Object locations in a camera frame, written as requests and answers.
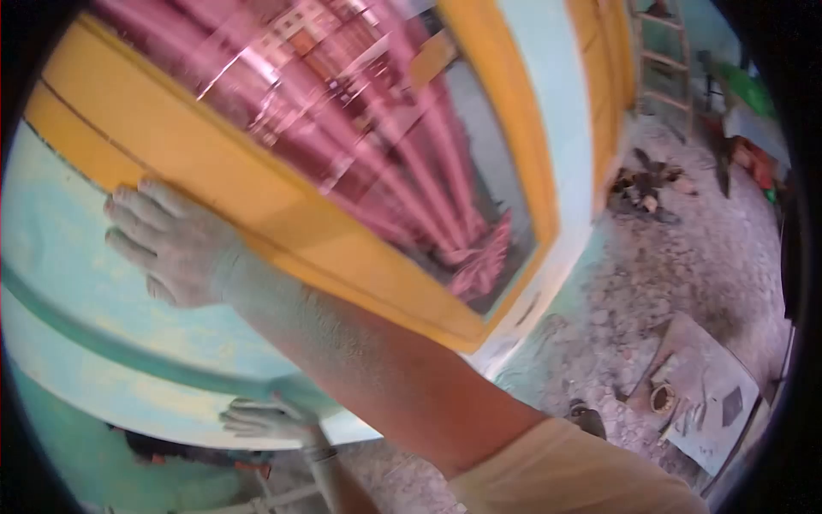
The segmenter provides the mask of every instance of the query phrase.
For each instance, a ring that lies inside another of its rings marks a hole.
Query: hand
[[[226,281],[247,252],[234,228],[155,180],[114,190],[103,208],[114,223],[106,243],[145,271],[152,298],[176,307],[223,301]]]
[[[271,401],[237,398],[219,419],[225,430],[240,438],[277,437],[299,440],[303,449],[330,447],[316,414],[279,397]]]

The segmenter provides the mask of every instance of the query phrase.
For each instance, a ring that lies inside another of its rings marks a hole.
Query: ladder rung
[[[671,21],[671,20],[668,20],[668,19],[665,19],[665,18],[659,18],[659,17],[656,17],[656,16],[651,16],[647,12],[637,12],[636,15],[639,16],[640,18],[642,18],[643,20],[655,21],[657,23],[667,25],[667,26],[671,27],[672,29],[676,29],[676,30],[684,30],[685,29],[685,27],[680,23],[676,23],[675,21]]]
[[[686,104],[683,104],[679,100],[675,100],[668,95],[664,95],[658,91],[644,91],[643,95],[653,98],[655,100],[659,100],[660,102],[665,102],[666,104],[673,105],[674,107],[678,107],[683,111],[690,111],[690,107]]]
[[[642,57],[651,59],[653,61],[656,61],[657,63],[667,64],[668,66],[676,68],[680,71],[685,71],[688,69],[687,64],[680,63],[679,61],[675,61],[669,57],[662,55],[661,53],[652,52],[650,50],[643,50]]]

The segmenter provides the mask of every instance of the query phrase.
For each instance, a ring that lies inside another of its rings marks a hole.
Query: shirt sleeve
[[[551,418],[449,482],[472,514],[708,514],[681,479]]]

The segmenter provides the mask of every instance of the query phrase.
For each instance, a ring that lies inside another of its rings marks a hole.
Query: forearm
[[[457,475],[544,419],[458,355],[248,254],[225,299],[316,384],[404,450]]]
[[[336,450],[303,450],[331,514],[379,514],[371,497],[339,461]]]

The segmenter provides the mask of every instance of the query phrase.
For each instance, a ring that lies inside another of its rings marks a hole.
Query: dirty floor
[[[681,144],[653,117],[641,117],[634,146],[680,165],[699,196],[664,188],[660,201],[681,217],[664,225],[607,211],[544,319],[496,383],[549,414],[564,416],[580,397],[599,410],[608,440],[681,476],[696,491],[710,480],[669,442],[659,422],[615,398],[648,366],[675,311],[689,314],[747,367],[766,396],[779,379],[789,327],[783,319],[779,239],[771,205],[742,169],[731,169],[731,198],[718,190],[714,160],[695,137]],[[624,165],[639,169],[630,155]],[[388,442],[340,453],[385,514],[465,512],[427,462]],[[275,460],[274,492],[310,482],[296,452]],[[317,512],[317,504],[283,512]]]

